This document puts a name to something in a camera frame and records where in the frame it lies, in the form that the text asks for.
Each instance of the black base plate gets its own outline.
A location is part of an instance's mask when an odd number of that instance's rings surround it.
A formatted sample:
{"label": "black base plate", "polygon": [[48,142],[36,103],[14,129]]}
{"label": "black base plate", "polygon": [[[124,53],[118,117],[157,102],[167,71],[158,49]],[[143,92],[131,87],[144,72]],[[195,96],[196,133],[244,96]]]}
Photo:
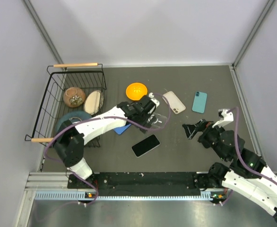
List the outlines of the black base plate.
{"label": "black base plate", "polygon": [[[200,195],[199,188],[207,186],[204,182],[199,185],[201,175],[196,172],[99,173],[90,176],[88,181],[98,188],[100,196],[191,196]],[[71,174],[68,188],[89,186]]]}

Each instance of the phone case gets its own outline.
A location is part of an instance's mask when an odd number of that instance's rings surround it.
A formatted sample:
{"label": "phone case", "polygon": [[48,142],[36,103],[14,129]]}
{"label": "phone case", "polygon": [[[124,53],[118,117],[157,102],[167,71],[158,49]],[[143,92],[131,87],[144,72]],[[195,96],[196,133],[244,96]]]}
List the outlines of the phone case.
{"label": "phone case", "polygon": [[173,91],[169,91],[166,94],[163,94],[163,96],[168,100],[170,108],[175,114],[179,114],[186,109],[185,105],[179,100]]}
{"label": "phone case", "polygon": [[197,91],[195,93],[192,111],[203,114],[205,112],[207,94]]}

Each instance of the blue sponge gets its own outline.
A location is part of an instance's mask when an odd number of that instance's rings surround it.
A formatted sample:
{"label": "blue sponge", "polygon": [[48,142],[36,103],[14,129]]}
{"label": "blue sponge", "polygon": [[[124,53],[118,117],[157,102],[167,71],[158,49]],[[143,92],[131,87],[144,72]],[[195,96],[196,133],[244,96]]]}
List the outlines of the blue sponge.
{"label": "blue sponge", "polygon": [[118,135],[121,135],[123,132],[125,132],[129,127],[131,126],[131,124],[127,124],[126,126],[122,126],[122,127],[118,127],[113,129]]}

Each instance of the cable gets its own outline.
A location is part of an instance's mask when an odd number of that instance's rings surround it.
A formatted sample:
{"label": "cable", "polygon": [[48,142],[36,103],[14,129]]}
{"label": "cable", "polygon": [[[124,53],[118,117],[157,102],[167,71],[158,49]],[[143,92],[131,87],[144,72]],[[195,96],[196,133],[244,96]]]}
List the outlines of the cable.
{"label": "cable", "polygon": [[223,202],[221,202],[221,205],[222,205],[222,206],[225,205],[225,204],[229,201],[229,199],[231,198],[233,192],[234,192],[234,191],[231,190],[230,193],[229,193],[229,195],[228,195],[228,197],[227,197]]}
{"label": "cable", "polygon": [[[65,172],[66,177],[67,177],[67,171],[68,171],[68,169],[66,168],[66,172]],[[69,177],[67,177],[67,179],[69,180]]]}
{"label": "cable", "polygon": [[159,129],[150,129],[150,128],[146,128],[146,127],[144,127],[144,126],[142,126],[142,125],[140,125],[140,124],[138,124],[138,123],[136,123],[136,122],[134,122],[134,121],[132,121],[132,120],[129,120],[129,119],[123,118],[123,117],[118,117],[118,116],[106,116],[106,117],[103,117],[103,118],[100,118],[100,117],[97,117],[97,118],[90,118],[90,119],[87,119],[87,120],[84,120],[84,121],[81,121],[81,122],[78,122],[78,123],[74,123],[74,124],[72,124],[72,125],[66,127],[65,129],[63,129],[62,131],[60,131],[60,132],[52,139],[52,141],[50,141],[50,142],[47,144],[47,146],[46,146],[46,148],[45,148],[45,150],[44,150],[44,153],[43,153],[44,157],[46,157],[46,158],[48,158],[48,159],[50,159],[50,160],[56,161],[56,162],[61,162],[60,159],[56,159],[56,158],[49,157],[49,156],[47,155],[48,149],[49,149],[49,148],[52,146],[52,144],[57,140],[57,138],[60,137],[61,135],[63,135],[66,131],[68,131],[68,130],[71,129],[71,128],[74,128],[74,127],[77,126],[77,125],[84,124],[84,123],[87,123],[87,122],[98,121],[98,120],[102,120],[102,119],[121,119],[121,120],[125,120],[125,121],[127,121],[127,122],[129,122],[129,123],[131,123],[131,124],[133,124],[133,125],[135,125],[135,126],[137,126],[137,127],[139,127],[139,128],[142,128],[142,129],[148,130],[148,131],[158,131],[158,130],[163,129],[163,128],[167,125],[167,123],[170,121],[170,117],[171,117],[171,108],[170,108],[170,104],[169,104],[167,98],[166,98],[165,96],[163,96],[162,94],[154,93],[154,95],[161,96],[161,97],[166,101],[166,103],[167,103],[167,105],[168,105],[168,107],[169,107],[169,114],[168,114],[168,117],[167,117],[167,121],[164,123],[163,127],[159,128]]}
{"label": "cable", "polygon": [[40,219],[38,217],[38,212],[37,212],[37,209],[36,207],[34,208],[35,209],[35,220],[36,222],[44,222],[47,218],[49,218],[49,216],[51,216],[53,213],[55,213],[56,211],[58,211],[59,209],[65,207],[66,205],[69,205],[69,204],[78,204],[77,201],[70,201],[70,202],[66,202],[60,206],[58,206],[56,209],[54,209],[53,211],[51,211],[49,214],[47,214],[44,218]]}
{"label": "cable", "polygon": [[237,140],[238,122],[239,122],[239,108],[238,108],[238,106],[232,108],[232,109],[229,110],[227,113],[232,112],[234,109],[236,109],[236,120],[235,120],[235,130],[234,130],[234,141],[235,141],[235,150],[236,150],[236,154],[237,154],[237,156],[238,156],[239,161],[241,162],[241,164],[243,165],[243,167],[244,167],[245,169],[247,169],[250,173],[255,174],[255,175],[257,175],[257,176],[261,176],[261,177],[267,179],[268,181],[274,183],[275,185],[277,185],[277,182],[274,181],[272,178],[269,178],[269,177],[267,177],[267,176],[265,176],[265,175],[263,175],[263,174],[261,174],[261,173],[255,171],[255,170],[249,168],[249,167],[246,165],[246,163],[244,162],[244,160],[242,159],[242,156],[241,156],[241,153],[240,153],[240,150],[239,150],[239,147],[238,147],[238,140]]}
{"label": "cable", "polygon": [[[159,128],[159,129],[150,129],[150,128],[146,128],[142,125],[139,125],[137,124],[136,122],[132,121],[132,120],[129,120],[127,118],[123,118],[123,117],[118,117],[118,116],[106,116],[104,118],[90,118],[90,119],[87,119],[87,120],[84,120],[84,121],[81,121],[81,122],[78,122],[78,123],[75,123],[75,124],[72,124],[68,127],[66,127],[65,129],[63,129],[62,131],[60,131],[53,139],[51,142],[49,142],[46,146],[46,148],[44,149],[44,152],[43,152],[43,155],[45,158],[48,158],[50,160],[53,160],[53,161],[56,161],[56,162],[62,162],[60,159],[56,159],[56,158],[52,158],[52,157],[49,157],[47,155],[47,151],[48,149],[51,147],[51,145],[57,140],[58,137],[60,137],[63,133],[65,133],[66,131],[68,131],[69,129],[77,126],[77,125],[80,125],[80,124],[84,124],[84,123],[87,123],[87,122],[92,122],[92,121],[98,121],[98,120],[102,120],[102,119],[121,119],[121,120],[125,120],[125,121],[128,121],[130,122],[131,124],[134,124],[135,126],[139,127],[139,128],[142,128],[144,130],[148,130],[148,131],[158,131],[158,130],[161,130],[163,129],[167,123],[170,121],[170,117],[171,117],[171,108],[170,108],[170,104],[167,100],[166,97],[164,97],[162,94],[159,94],[159,93],[154,93],[154,95],[157,95],[157,96],[161,96],[167,103],[168,105],[168,109],[169,109],[169,114],[168,114],[168,117],[167,117],[167,121],[164,123],[163,127]],[[95,190],[95,198],[90,202],[90,203],[87,203],[87,206],[95,203],[97,197],[99,196],[99,192],[98,192],[98,189],[95,188],[91,183],[89,183],[88,181],[86,181],[85,179],[81,178],[80,176],[78,176],[75,172],[71,171],[73,173],[73,175],[83,181],[85,184],[87,184],[89,187],[93,188]],[[59,210],[60,208],[64,207],[65,205],[68,205],[68,204],[72,204],[72,203],[78,203],[78,202],[75,202],[75,201],[71,201],[71,202],[66,202],[64,204],[62,204],[61,206],[57,207],[56,209],[54,209],[51,213],[49,213],[46,217],[44,217],[43,219],[39,219],[38,216],[37,216],[37,212],[35,210],[35,219],[37,222],[43,222],[45,221],[50,215],[52,215],[54,212],[56,212],[57,210]]]}
{"label": "cable", "polygon": [[[202,178],[207,178],[207,179],[206,179],[206,182],[207,182],[207,183],[209,182],[209,177],[208,177],[208,175],[198,174],[197,177],[196,177],[196,179],[194,180],[194,187],[195,187],[196,189],[200,190],[201,192],[205,192],[205,191],[208,189],[208,187],[207,187],[207,185],[206,185],[205,183],[203,183],[203,182],[200,180],[201,177],[202,177]],[[203,186],[198,187],[197,184],[200,183],[200,182],[203,183]]]}

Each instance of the floor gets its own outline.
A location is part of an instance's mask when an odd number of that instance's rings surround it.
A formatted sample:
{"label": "floor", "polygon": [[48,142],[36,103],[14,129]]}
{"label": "floor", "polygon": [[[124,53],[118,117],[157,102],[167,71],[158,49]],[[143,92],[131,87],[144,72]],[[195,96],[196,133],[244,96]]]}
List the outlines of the floor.
{"label": "floor", "polygon": [[[95,172],[184,172],[208,171],[210,166],[220,159],[211,149],[205,149],[197,142],[198,136],[187,140],[183,123],[196,123],[201,118],[218,120],[218,109],[240,106],[228,66],[194,67],[141,67],[141,68],[106,68],[104,69],[107,91],[104,111],[107,111],[126,97],[126,87],[133,82],[145,84],[149,92],[164,94],[173,91],[186,106],[178,115],[172,113],[170,122],[162,131],[154,134],[161,145],[137,158],[131,147],[148,137],[131,126],[122,135],[110,131],[101,136],[100,148],[86,148],[85,159]],[[204,114],[191,110],[196,91],[208,94]],[[158,114],[168,115],[165,102],[156,110]],[[253,150],[250,135],[242,111],[240,113],[239,135],[247,149]],[[225,127],[234,129],[234,123]],[[57,157],[54,150],[49,155]],[[43,172],[65,172],[60,163],[46,160]]]}
{"label": "floor", "polygon": [[208,201],[97,201],[53,212],[64,203],[34,201],[28,227],[277,227],[266,211],[237,193],[223,207]]}

